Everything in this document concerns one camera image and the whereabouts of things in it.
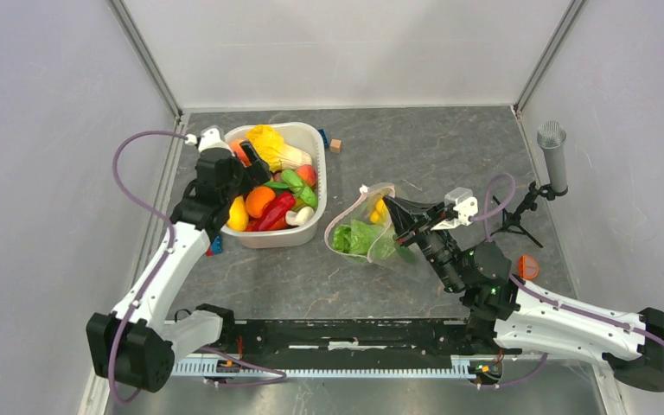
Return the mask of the clear zip top bag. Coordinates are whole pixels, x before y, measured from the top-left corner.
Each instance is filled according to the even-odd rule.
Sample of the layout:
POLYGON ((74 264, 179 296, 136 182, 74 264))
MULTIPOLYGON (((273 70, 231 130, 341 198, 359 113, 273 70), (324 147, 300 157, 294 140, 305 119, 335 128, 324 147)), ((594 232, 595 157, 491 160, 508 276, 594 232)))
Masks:
POLYGON ((324 231, 325 245, 350 263, 377 267, 416 282, 434 281, 437 274, 416 245, 396 240, 391 215, 383 198, 404 196, 389 182, 362 185, 357 200, 337 215, 324 231))

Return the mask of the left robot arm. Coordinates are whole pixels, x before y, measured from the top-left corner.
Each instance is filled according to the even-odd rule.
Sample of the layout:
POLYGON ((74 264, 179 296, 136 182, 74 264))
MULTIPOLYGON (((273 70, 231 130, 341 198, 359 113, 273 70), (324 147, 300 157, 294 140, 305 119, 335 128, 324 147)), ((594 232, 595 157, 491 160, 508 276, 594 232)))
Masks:
POLYGON ((167 232, 148 268, 108 314, 93 314, 86 334, 95 373, 107 379, 118 402, 118 385, 155 393, 174 365, 210 346, 230 350, 237 341, 234 313, 210 304, 198 306, 180 322, 167 324, 169 307, 189 272, 226 225, 233 201, 271 179, 267 162, 243 144, 244 165, 224 144, 202 150, 196 178, 166 218, 167 232))

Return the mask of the yellow crinkled lettuce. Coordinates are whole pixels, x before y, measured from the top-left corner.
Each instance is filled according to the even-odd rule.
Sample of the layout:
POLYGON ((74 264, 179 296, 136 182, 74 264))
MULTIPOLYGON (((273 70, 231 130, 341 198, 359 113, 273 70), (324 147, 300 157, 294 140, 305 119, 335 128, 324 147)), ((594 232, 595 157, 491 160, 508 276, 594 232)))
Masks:
POLYGON ((246 140, 268 163, 272 173, 312 164, 312 157, 308 152, 286 143, 283 136, 268 124, 252 127, 246 133, 246 140))

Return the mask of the yellow lemon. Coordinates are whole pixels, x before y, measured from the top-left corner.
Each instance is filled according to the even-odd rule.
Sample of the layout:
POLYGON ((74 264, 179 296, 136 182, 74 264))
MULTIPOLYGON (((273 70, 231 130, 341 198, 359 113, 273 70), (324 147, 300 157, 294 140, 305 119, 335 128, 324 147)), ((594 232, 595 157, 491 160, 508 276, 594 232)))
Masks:
POLYGON ((240 195, 231 204, 226 226, 235 232, 244 232, 249 220, 250 216, 246 211, 245 198, 240 195))

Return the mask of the green napa cabbage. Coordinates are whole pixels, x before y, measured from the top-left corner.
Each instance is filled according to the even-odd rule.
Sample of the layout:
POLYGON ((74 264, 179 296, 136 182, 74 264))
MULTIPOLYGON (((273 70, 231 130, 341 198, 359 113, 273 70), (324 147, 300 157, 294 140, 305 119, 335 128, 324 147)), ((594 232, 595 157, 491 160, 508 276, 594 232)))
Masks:
POLYGON ((396 243, 395 232, 390 226, 367 224, 351 220, 337 226, 332 235, 334 251, 352 255, 357 262, 367 261, 378 265, 412 265, 417 261, 414 252, 396 243))

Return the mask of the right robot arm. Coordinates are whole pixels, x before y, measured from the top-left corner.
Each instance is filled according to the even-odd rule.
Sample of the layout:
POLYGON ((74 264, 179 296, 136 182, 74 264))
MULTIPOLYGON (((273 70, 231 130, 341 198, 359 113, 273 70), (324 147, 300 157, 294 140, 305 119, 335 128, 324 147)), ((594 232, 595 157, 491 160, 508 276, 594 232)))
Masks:
POLYGON ((445 291, 469 309, 467 346, 486 353, 536 351, 608 368, 616 380, 647 392, 664 392, 664 312, 607 310, 561 296, 517 277, 493 241, 461 249, 450 230, 478 212, 467 188, 439 203, 386 195, 382 202, 401 247, 423 253, 445 291))

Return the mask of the yellow banana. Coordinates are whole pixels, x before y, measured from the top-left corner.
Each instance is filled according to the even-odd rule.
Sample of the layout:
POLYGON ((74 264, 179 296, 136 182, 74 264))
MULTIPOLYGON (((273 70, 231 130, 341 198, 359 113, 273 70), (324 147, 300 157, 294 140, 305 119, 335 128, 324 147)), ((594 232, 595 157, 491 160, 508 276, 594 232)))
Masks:
POLYGON ((369 221, 373 225, 384 225, 388 219, 389 213, 385 201, 382 197, 377 198, 371 205, 371 211, 368 215, 369 221))

